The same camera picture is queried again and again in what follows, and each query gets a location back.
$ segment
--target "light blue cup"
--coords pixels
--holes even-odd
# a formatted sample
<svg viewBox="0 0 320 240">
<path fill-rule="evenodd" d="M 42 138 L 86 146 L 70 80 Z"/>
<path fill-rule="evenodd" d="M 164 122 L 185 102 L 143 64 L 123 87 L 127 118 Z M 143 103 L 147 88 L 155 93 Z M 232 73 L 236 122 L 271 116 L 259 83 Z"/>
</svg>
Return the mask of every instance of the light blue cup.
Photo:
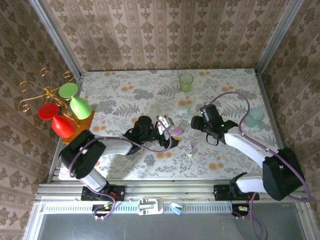
<svg viewBox="0 0 320 240">
<path fill-rule="evenodd" d="M 257 126 L 265 118 L 265 112 L 260 107 L 253 107 L 250 109 L 248 116 L 246 116 L 244 124 L 253 128 Z"/>
</svg>

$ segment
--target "floral tablecloth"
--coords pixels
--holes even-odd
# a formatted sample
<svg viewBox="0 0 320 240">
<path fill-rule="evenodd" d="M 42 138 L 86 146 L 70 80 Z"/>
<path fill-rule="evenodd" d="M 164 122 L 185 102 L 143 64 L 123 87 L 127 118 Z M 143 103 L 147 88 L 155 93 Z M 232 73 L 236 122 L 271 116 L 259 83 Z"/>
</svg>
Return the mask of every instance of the floral tablecloth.
<svg viewBox="0 0 320 240">
<path fill-rule="evenodd" d="M 194 76 L 190 92 L 179 91 L 179 75 Z M 96 169 L 107 179 L 150 178 L 210 178 L 230 179 L 241 172 L 258 173 L 259 166 L 237 149 L 220 143 L 206 142 L 206 134 L 190 128 L 188 117 L 214 97 L 227 91 L 240 92 L 249 99 L 251 107 L 265 110 L 260 89 L 252 69 L 210 70 L 144 70 L 86 73 L 80 96 L 95 110 L 90 130 L 101 136 L 120 136 L 132 128 L 139 116 L 169 116 L 175 126 L 184 129 L 179 145 L 164 153 L 140 150 L 134 155 L 109 155 L 100 158 Z M 235 94 L 216 101 L 223 119 L 238 123 L 247 108 L 246 102 Z M 179 113 L 179 106 L 188 106 L 188 113 Z M 276 145 L 269 118 L 244 130 L 269 145 Z M 163 149 L 156 142 L 147 144 Z M 62 165 L 59 179 L 69 179 Z"/>
</svg>

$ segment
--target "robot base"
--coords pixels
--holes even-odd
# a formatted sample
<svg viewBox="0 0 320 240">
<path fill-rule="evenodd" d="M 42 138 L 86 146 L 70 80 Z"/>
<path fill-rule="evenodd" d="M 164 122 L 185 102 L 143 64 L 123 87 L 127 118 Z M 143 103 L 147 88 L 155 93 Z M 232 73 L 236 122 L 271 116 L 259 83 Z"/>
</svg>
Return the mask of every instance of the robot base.
<svg viewBox="0 0 320 240">
<path fill-rule="evenodd" d="M 214 192 L 214 200 L 216 201 L 248 201 L 248 196 L 252 198 L 254 192 L 246 192 L 246 193 L 238 193 L 238 194 L 231 194 L 230 192 L 230 185 L 214 185 L 213 186 Z M 259 200 L 259 194 L 257 194 L 254 200 Z"/>
<path fill-rule="evenodd" d="M 125 190 L 126 186 L 118 186 L 118 185 L 109 185 L 107 184 L 99 193 L 109 194 L 115 193 L 119 196 L 119 199 L 115 199 L 118 202 L 123 202 L 125 200 Z M 87 187 L 83 187 L 81 194 L 81 201 L 109 201 L 110 198 L 107 196 L 99 195 Z"/>
</svg>

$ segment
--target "beige wall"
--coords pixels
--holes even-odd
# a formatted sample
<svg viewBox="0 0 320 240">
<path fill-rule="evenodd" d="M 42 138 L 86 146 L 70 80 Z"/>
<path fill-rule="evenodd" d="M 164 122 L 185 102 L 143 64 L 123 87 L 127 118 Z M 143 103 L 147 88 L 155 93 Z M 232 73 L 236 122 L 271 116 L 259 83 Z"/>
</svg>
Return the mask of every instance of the beige wall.
<svg viewBox="0 0 320 240">
<path fill-rule="evenodd" d="M 82 71 L 254 68 L 288 0 L 42 0 Z"/>
<path fill-rule="evenodd" d="M 320 226 L 320 1 L 304 1 L 262 79 L 283 139 L 312 190 Z"/>
<path fill-rule="evenodd" d="M 0 0 L 0 239 L 22 239 L 38 184 L 47 178 L 58 137 L 37 111 L 43 101 L 31 102 L 31 111 L 17 111 L 24 98 L 37 96 L 24 80 L 48 86 L 41 68 L 55 69 L 54 84 L 63 80 L 67 66 L 44 26 L 24 0 Z"/>
</svg>

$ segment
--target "white plastic clip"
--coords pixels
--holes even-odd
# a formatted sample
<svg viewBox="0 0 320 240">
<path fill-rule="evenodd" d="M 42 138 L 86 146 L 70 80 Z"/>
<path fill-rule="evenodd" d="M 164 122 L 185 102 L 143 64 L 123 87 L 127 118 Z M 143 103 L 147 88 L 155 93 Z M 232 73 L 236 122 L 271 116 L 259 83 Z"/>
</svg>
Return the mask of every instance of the white plastic clip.
<svg viewBox="0 0 320 240">
<path fill-rule="evenodd" d="M 155 215 L 164 213 L 164 202 L 162 198 L 142 198 L 138 201 L 138 214 Z"/>
<path fill-rule="evenodd" d="M 158 118 L 159 121 L 161 121 L 163 123 L 163 125 L 166 127 L 167 130 L 169 130 L 172 126 L 174 126 L 174 122 L 172 121 L 172 119 L 170 117 L 163 117 L 163 116 L 156 116 Z M 157 128 L 159 131 L 159 134 L 162 135 L 165 131 L 164 126 L 162 126 L 162 124 L 160 122 L 157 123 Z"/>
</svg>

